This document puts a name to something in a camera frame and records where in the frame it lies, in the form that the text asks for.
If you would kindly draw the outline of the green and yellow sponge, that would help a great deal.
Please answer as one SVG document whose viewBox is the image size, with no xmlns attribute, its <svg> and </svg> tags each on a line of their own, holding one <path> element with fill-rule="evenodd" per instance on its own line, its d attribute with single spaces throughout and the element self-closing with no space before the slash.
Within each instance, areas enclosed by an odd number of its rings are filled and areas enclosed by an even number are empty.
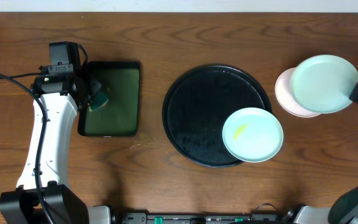
<svg viewBox="0 0 358 224">
<path fill-rule="evenodd" d="M 101 107 L 103 107 L 107 102 L 109 101 L 109 98 L 101 91 L 98 91 L 95 93 L 90 101 L 89 101 L 89 110 L 94 111 Z"/>
</svg>

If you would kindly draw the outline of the mint green plate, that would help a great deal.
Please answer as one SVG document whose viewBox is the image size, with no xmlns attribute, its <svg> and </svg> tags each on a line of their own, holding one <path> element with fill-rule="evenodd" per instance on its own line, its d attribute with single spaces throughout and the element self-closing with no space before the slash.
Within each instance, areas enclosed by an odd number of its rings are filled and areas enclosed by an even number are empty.
<svg viewBox="0 0 358 224">
<path fill-rule="evenodd" d="M 284 133 L 272 113 L 260 108 L 243 108 L 225 121 L 222 140 L 235 158 L 258 163 L 271 159 L 279 152 Z"/>
<path fill-rule="evenodd" d="M 291 75 L 289 87 L 294 100 L 303 108 L 329 114 L 347 108 L 358 84 L 358 71 L 346 59 L 317 55 L 302 61 Z"/>
</svg>

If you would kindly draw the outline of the white pinkish plate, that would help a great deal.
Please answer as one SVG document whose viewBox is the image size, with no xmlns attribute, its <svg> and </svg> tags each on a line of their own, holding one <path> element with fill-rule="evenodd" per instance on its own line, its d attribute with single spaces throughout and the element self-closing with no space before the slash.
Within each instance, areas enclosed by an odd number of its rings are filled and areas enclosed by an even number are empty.
<svg viewBox="0 0 358 224">
<path fill-rule="evenodd" d="M 300 106 L 293 98 L 290 91 L 290 78 L 295 68 L 285 70 L 275 82 L 275 96 L 280 106 L 288 113 L 300 118 L 313 118 L 320 113 L 313 112 Z"/>
</svg>

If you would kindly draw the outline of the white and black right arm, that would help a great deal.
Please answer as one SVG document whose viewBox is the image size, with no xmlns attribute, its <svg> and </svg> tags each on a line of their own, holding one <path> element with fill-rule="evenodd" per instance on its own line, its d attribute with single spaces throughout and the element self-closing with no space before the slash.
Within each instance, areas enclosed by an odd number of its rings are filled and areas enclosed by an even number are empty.
<svg viewBox="0 0 358 224">
<path fill-rule="evenodd" d="M 358 84 L 349 99 L 358 103 Z M 287 223 L 346 224 L 358 223 L 358 187 L 339 197 L 330 208 L 315 208 L 300 204 L 288 211 L 282 220 Z"/>
</svg>

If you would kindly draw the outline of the mint green plate top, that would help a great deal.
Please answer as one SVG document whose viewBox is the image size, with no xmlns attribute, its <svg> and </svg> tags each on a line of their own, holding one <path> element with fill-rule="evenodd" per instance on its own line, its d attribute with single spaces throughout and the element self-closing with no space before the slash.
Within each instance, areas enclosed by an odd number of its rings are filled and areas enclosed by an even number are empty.
<svg viewBox="0 0 358 224">
<path fill-rule="evenodd" d="M 358 84 L 358 71 L 346 59 L 317 55 L 302 61 L 291 75 L 289 87 L 294 100 L 303 108 L 329 114 L 347 108 Z"/>
</svg>

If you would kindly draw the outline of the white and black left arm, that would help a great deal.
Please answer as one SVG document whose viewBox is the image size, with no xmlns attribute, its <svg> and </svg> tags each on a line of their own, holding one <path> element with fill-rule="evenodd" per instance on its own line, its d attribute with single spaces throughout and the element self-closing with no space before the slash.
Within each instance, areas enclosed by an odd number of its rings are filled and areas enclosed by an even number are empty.
<svg viewBox="0 0 358 224">
<path fill-rule="evenodd" d="M 89 85 L 81 67 L 59 63 L 35 78 L 34 127 L 16 189 L 0 196 L 7 223 L 112 223 L 107 205 L 88 207 L 68 186 L 68 151 L 74 119 Z"/>
</svg>

